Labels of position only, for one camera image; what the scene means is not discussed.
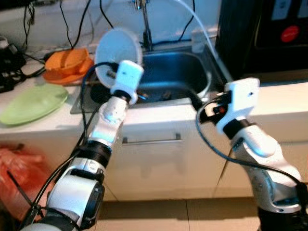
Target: white wall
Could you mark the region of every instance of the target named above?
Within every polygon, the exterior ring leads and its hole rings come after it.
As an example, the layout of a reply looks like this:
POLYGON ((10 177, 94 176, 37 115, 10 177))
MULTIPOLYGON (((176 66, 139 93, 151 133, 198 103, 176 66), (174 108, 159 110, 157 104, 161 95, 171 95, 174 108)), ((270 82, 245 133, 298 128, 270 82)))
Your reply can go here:
MULTIPOLYGON (((192 0, 184 0, 192 6, 192 0)), ((87 0, 65 0, 63 9, 70 27, 70 38, 75 41, 83 8, 87 0)), ((216 28, 220 0, 195 0, 196 13, 201 17, 207 28, 216 28)), ((190 14, 181 5, 173 0, 150 0, 147 6, 149 23, 153 41, 178 39, 190 14)), ((99 40, 109 28, 102 18, 99 9, 99 0, 92 0, 90 14, 94 23, 94 38, 99 40)), ((144 30, 142 11, 134 9, 130 0, 103 0, 103 9, 114 26, 127 27, 138 33, 142 41, 144 30)), ((23 29, 24 9, 14 9, 0 12, 0 34, 10 42, 22 45, 25 39, 23 29)), ((188 27, 184 38, 190 38, 190 32, 198 27, 195 20, 188 27)), ((91 41, 90 17, 86 15, 82 37, 79 45, 89 44, 91 41)), ((28 44, 30 49, 42 49, 55 46, 68 45, 66 27, 60 12, 59 3, 53 6, 37 7, 35 24, 31 27, 28 44)))

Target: sink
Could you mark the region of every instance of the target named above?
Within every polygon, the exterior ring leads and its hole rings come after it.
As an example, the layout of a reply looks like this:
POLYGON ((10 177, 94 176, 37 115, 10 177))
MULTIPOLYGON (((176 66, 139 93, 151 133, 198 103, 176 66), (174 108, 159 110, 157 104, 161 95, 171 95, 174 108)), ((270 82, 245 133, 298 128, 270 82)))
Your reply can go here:
MULTIPOLYGON (((222 90, 226 80, 217 71, 208 53, 192 53, 191 46, 143 54, 144 75, 138 87, 139 99, 131 107, 188 104, 187 89, 204 101, 210 91, 222 90)), ((107 101, 108 90, 102 85, 85 89, 85 111, 90 113, 107 101)), ((71 113, 80 113, 78 97, 71 113)))

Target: plastic bag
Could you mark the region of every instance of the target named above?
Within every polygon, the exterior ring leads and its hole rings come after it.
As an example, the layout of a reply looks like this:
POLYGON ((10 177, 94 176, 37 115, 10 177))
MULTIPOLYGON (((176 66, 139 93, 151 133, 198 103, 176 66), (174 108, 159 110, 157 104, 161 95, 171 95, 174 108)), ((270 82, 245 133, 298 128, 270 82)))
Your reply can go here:
MULTIPOLYGON (((19 193, 12 179, 10 171, 26 195, 33 201, 50 175, 46 161, 41 155, 33 155, 23 149, 0 147, 0 200, 13 217, 22 220, 30 205, 19 193)), ((45 206, 47 193, 52 189, 50 184, 40 200, 45 206)))

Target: white countertop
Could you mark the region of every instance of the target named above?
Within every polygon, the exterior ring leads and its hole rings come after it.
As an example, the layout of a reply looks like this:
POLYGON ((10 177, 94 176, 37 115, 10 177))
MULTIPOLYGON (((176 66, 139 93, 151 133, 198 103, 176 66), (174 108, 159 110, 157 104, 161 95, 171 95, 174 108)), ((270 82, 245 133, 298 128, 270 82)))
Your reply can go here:
MULTIPOLYGON (((0 94, 0 113, 17 95, 37 83, 44 82, 42 77, 28 79, 15 87, 13 91, 0 94)), ((51 114, 16 127, 7 127, 0 123, 0 137, 5 134, 50 132, 50 131, 81 131, 81 114, 71 115, 80 87, 66 87, 69 97, 64 105, 51 114)), ((307 113, 308 118, 308 82, 290 85, 261 87, 254 116, 279 115, 290 113, 307 113)), ((152 108, 129 109, 124 125, 194 120, 195 111, 191 105, 162 106, 152 108)))

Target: drawer handle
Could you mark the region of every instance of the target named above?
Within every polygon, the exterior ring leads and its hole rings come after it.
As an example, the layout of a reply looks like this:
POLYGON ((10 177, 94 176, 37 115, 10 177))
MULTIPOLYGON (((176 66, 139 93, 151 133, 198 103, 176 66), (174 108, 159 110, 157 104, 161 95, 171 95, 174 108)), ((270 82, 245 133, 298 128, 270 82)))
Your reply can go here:
POLYGON ((129 142, 127 137, 123 137, 122 143, 124 145, 145 145, 145 144, 158 144, 158 143, 177 143, 182 141, 183 140, 181 139, 181 134, 176 133, 175 139, 129 142))

